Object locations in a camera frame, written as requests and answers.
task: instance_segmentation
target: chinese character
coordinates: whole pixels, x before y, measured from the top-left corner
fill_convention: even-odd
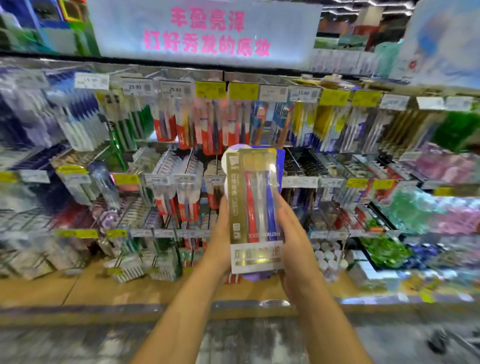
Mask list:
[[[216,38],[215,36],[202,36],[202,40],[204,41],[204,45],[202,47],[202,53],[214,53],[216,54],[215,43]]]
[[[187,17],[185,16],[184,9],[181,9],[178,6],[176,6],[174,8],[171,8],[170,12],[172,15],[172,19],[171,19],[172,24],[176,24],[180,28],[183,24],[187,23]]]
[[[270,43],[266,39],[258,39],[255,42],[255,53],[260,57],[269,56],[268,49],[270,48]]]
[[[245,23],[245,12],[230,11],[230,16],[228,19],[230,20],[230,32],[232,29],[235,29],[239,33],[243,30],[243,25]]]
[[[235,41],[232,39],[231,36],[228,36],[225,38],[225,36],[222,36],[219,40],[218,43],[218,49],[220,52],[225,53],[228,52],[228,54],[233,54],[233,50],[235,48]]]
[[[237,54],[240,54],[245,57],[252,55],[252,40],[250,38],[240,38],[239,45],[237,48]]]
[[[150,36],[155,37],[155,45],[153,46],[153,49],[160,49],[160,43],[158,41],[158,36],[160,35],[160,32],[154,32],[152,30],[148,31],[145,30],[144,33],[144,42],[145,42],[145,48],[150,49]]]
[[[184,52],[192,51],[193,53],[197,53],[197,35],[195,33],[185,33],[183,35],[183,48]]]
[[[190,28],[192,29],[207,29],[206,20],[207,16],[204,13],[202,8],[190,8],[192,14],[190,15],[190,20],[192,24],[190,24]]]
[[[175,32],[163,33],[163,41],[165,42],[165,49],[171,49],[174,52],[179,51],[179,34]]]
[[[210,17],[210,29],[212,30],[220,30],[224,32],[227,29],[225,25],[225,12],[221,11],[220,9],[215,9],[212,11],[212,16]]]

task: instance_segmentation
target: tiled floor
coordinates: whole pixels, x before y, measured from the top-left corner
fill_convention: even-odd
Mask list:
[[[437,326],[471,335],[480,316],[438,309],[427,313],[350,315],[365,349],[376,363],[480,363],[452,343],[445,356],[433,353],[426,340]],[[127,363],[155,324],[0,328],[0,363]],[[296,318],[211,321],[197,364],[303,364]]]

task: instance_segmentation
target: illuminated sign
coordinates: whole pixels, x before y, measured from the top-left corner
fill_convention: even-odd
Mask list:
[[[292,2],[87,0],[100,53],[307,70],[322,6]]]

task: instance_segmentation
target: toothbrush package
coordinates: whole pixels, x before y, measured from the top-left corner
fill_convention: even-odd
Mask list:
[[[227,153],[232,273],[283,268],[283,232],[276,218],[276,150],[244,148]]]

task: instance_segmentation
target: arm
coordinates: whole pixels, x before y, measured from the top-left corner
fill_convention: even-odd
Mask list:
[[[298,218],[279,194],[276,197],[285,232],[282,284],[298,309],[310,363],[373,363],[330,293]]]
[[[224,274],[230,270],[227,201],[223,197],[215,229],[200,265],[188,280],[131,364],[194,363],[200,349],[210,305]]]

